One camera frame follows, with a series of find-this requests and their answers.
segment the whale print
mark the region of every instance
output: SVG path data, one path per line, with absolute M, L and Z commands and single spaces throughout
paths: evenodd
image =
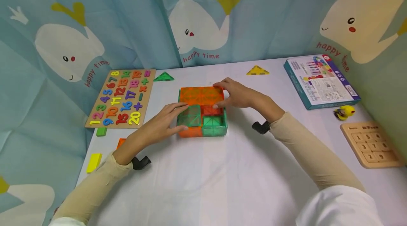
M 211 15 L 193 0 L 179 0 L 169 16 L 171 30 L 180 54 L 191 49 L 215 50 L 229 37 L 230 12 L 240 0 L 217 0 L 225 12 L 225 20 L 218 28 Z
M 351 52 L 357 63 L 368 63 L 407 33 L 407 18 L 392 36 L 385 31 L 404 0 L 337 0 L 326 14 L 319 32 Z
M 80 81 L 89 63 L 104 54 L 105 48 L 86 26 L 85 7 L 82 3 L 74 3 L 74 11 L 59 3 L 53 4 L 52 9 L 64 12 L 80 23 L 87 37 L 72 27 L 48 23 L 38 29 L 35 47 L 42 59 L 61 78 L 69 82 Z
M 9 193 L 24 202 L 0 213 L 1 225 L 42 226 L 45 213 L 54 202 L 54 189 L 45 184 L 8 185 L 0 176 L 0 195 Z

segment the fabric backdrop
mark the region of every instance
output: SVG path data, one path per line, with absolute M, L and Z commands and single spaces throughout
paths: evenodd
M 0 17 L 7 225 L 47 225 L 74 188 L 111 69 L 326 53 L 407 154 L 405 0 L 0 0 Z

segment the cardboard box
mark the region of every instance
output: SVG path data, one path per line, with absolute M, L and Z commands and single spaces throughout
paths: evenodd
M 308 110 L 355 105 L 361 100 L 326 54 L 295 57 L 284 68 Z

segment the black clip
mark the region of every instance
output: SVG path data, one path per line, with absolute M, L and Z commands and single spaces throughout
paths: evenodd
M 254 129 L 256 132 L 259 132 L 260 134 L 264 135 L 270 130 L 270 124 L 268 121 L 265 121 L 263 125 L 261 125 L 259 122 L 255 122 L 252 125 L 252 129 Z
M 134 157 L 131 162 L 133 162 L 133 169 L 134 170 L 142 170 L 144 169 L 148 164 L 150 164 L 152 161 L 145 156 L 141 161 L 137 159 L 137 157 Z

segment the plus sign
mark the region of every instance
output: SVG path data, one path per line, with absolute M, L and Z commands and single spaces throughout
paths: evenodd
M 143 106 L 140 104 L 140 102 L 137 102 L 136 105 L 133 106 L 137 111 L 142 108 Z
M 141 81 L 142 82 L 142 84 L 145 86 L 147 83 L 148 83 L 148 80 L 147 79 L 143 79 L 143 81 Z

